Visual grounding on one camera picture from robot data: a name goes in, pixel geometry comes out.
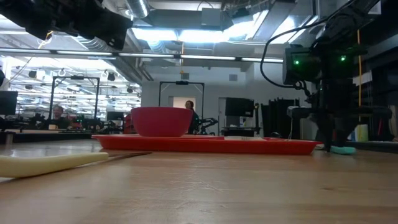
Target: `red tray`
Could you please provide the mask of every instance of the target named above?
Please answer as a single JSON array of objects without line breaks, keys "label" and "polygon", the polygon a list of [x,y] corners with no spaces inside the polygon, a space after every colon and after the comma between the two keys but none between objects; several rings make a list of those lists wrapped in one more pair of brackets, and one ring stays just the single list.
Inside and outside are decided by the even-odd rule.
[{"label": "red tray", "polygon": [[224,140],[218,136],[180,138],[141,137],[135,134],[95,135],[104,149],[174,152],[218,152],[246,154],[308,155],[316,141],[265,138],[266,141]]}]

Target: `red bowl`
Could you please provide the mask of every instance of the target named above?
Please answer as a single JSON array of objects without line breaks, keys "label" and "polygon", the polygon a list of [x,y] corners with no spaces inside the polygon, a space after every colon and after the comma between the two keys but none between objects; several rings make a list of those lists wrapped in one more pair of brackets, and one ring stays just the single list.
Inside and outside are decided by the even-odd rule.
[{"label": "red bowl", "polygon": [[144,137],[181,137],[189,129],[192,113],[192,110],[169,107],[131,110],[134,127]]}]

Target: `computer monitor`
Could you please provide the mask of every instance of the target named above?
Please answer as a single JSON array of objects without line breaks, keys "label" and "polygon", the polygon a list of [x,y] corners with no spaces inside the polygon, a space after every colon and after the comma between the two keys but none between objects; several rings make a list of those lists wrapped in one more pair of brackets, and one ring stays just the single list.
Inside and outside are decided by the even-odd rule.
[{"label": "computer monitor", "polygon": [[254,100],[244,98],[227,98],[225,102],[226,116],[253,117]]},{"label": "computer monitor", "polygon": [[106,114],[106,119],[108,121],[124,121],[124,113],[123,112],[108,112]]},{"label": "computer monitor", "polygon": [[0,115],[15,115],[17,91],[0,91]]}]

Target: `wooden table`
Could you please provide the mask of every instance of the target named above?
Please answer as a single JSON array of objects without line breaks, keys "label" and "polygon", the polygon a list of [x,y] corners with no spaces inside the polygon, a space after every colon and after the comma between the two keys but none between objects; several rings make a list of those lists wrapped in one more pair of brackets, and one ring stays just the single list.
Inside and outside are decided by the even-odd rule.
[{"label": "wooden table", "polygon": [[[94,140],[14,144],[7,156],[99,151]],[[0,223],[397,223],[398,155],[155,152],[0,179]]]}]

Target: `person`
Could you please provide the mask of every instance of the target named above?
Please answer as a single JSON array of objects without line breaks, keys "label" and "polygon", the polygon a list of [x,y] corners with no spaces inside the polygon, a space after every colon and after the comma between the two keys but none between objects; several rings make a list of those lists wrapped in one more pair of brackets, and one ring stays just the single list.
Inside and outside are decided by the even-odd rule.
[{"label": "person", "polygon": [[191,125],[189,126],[189,129],[188,129],[188,134],[193,134],[193,131],[197,128],[197,125],[199,123],[199,116],[196,114],[195,110],[193,109],[194,106],[195,105],[190,100],[185,102],[185,108],[188,110],[192,110],[192,112],[193,112]]},{"label": "person", "polygon": [[63,107],[60,105],[55,105],[54,109],[52,110],[52,113],[54,114],[54,118],[51,122],[51,124],[55,124],[58,126],[58,129],[67,129],[69,126],[71,126],[71,122],[62,117],[63,114]]}]

